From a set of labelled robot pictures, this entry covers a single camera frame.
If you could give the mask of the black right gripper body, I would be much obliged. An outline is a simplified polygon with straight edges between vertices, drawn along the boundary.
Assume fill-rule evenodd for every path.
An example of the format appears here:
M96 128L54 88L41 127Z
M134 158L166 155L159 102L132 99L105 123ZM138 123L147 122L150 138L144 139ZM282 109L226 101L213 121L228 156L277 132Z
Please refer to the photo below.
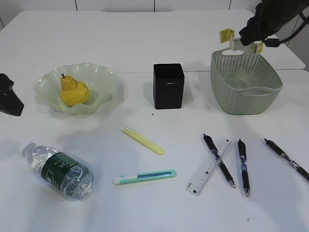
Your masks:
M307 18L303 11L307 7L307 0L263 0L255 8L255 15L251 17L247 26L240 32L240 41L247 46L261 41L265 46L280 46L296 37L307 25ZM303 22L287 38L283 40L271 39L294 17L299 16Z

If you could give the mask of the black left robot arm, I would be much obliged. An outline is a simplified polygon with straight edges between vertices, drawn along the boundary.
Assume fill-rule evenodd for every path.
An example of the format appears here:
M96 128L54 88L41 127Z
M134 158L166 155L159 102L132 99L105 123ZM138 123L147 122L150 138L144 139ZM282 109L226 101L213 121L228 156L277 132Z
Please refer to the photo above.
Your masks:
M0 74L0 111L12 116L21 116L24 104L13 90L14 81Z

